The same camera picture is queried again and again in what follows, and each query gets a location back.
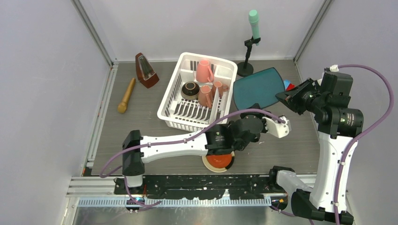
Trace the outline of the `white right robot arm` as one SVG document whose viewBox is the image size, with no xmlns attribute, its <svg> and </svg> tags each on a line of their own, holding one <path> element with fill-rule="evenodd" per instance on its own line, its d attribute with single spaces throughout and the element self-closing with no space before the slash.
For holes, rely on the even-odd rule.
<svg viewBox="0 0 398 225">
<path fill-rule="evenodd" d="M 313 187 L 304 184 L 291 168 L 274 166 L 269 171 L 269 189 L 287 192 L 292 213 L 297 217 L 339 225 L 351 225 L 354 221 L 347 211 L 345 188 L 364 116 L 348 106 L 352 83 L 350 75 L 329 71 L 320 81 L 307 79 L 276 94 L 293 112 L 311 112 L 318 125 L 320 158 Z"/>
</svg>

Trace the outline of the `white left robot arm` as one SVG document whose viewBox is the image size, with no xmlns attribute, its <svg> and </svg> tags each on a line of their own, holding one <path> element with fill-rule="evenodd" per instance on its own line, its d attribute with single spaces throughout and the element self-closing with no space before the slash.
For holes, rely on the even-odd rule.
<svg viewBox="0 0 398 225">
<path fill-rule="evenodd" d="M 272 117 L 254 105 L 226 116 L 240 119 L 222 123 L 217 120 L 203 130 L 171 136 L 142 136 L 131 131 L 122 144 L 122 175 L 126 188 L 139 194 L 144 188 L 145 164 L 179 156 L 200 156 L 211 169 L 224 169 L 232 162 L 235 151 L 257 142 L 262 133 L 270 132 Z"/>
</svg>

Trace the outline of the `teal square plate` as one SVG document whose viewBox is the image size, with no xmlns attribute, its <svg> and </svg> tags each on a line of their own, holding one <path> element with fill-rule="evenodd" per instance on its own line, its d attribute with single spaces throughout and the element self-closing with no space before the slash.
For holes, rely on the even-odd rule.
<svg viewBox="0 0 398 225">
<path fill-rule="evenodd" d="M 272 67 L 238 79 L 233 84 L 233 100 L 238 110 L 248 109 L 254 104 L 266 108 L 278 103 L 276 94 L 285 91 L 278 71 Z"/>
</svg>

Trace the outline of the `white round plate with lettering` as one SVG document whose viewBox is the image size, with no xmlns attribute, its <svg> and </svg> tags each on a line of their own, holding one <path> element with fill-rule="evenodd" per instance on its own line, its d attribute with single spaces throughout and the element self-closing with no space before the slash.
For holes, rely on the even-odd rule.
<svg viewBox="0 0 398 225">
<path fill-rule="evenodd" d="M 219 106 L 220 106 L 220 95 L 218 89 L 216 89 L 216 92 L 214 94 L 214 101 L 210 113 L 210 118 L 209 118 L 209 124 L 213 123 L 217 119 L 217 114 L 219 112 Z"/>
</svg>

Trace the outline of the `large pink mug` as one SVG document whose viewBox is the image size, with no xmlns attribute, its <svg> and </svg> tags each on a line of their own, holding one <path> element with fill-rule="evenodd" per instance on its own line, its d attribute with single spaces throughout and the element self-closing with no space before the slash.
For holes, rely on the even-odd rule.
<svg viewBox="0 0 398 225">
<path fill-rule="evenodd" d="M 211 69 L 211 63 L 207 60 L 200 60 L 197 64 L 196 80 L 200 83 L 214 81 L 214 74 Z"/>
</svg>

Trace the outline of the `small pink cup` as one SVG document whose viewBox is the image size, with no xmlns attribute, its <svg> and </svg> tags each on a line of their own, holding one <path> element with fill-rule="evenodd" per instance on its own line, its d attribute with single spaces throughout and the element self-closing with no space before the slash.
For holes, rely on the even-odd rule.
<svg viewBox="0 0 398 225">
<path fill-rule="evenodd" d="M 224 92 L 229 90 L 229 86 L 226 84 L 223 84 L 221 81 L 215 81 L 213 82 L 213 87 L 212 87 L 212 94 L 213 97 L 216 97 L 216 92 L 218 91 L 218 96 L 221 98 L 224 94 Z"/>
</svg>

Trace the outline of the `black patterned ceramic bowl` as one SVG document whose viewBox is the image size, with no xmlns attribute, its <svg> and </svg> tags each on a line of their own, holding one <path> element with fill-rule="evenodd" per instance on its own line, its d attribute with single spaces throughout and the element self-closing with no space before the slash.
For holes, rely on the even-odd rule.
<svg viewBox="0 0 398 225">
<path fill-rule="evenodd" d="M 181 95 L 186 100 L 197 100 L 199 94 L 199 85 L 196 82 L 187 82 L 182 86 Z"/>
</svg>

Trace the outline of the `white plastic dish rack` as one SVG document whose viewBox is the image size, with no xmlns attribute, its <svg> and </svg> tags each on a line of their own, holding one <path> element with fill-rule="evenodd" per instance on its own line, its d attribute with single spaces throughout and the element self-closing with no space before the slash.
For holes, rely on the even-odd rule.
<svg viewBox="0 0 398 225">
<path fill-rule="evenodd" d="M 197 131 L 230 111 L 237 64 L 184 52 L 180 55 L 157 116 L 168 127 Z"/>
</svg>

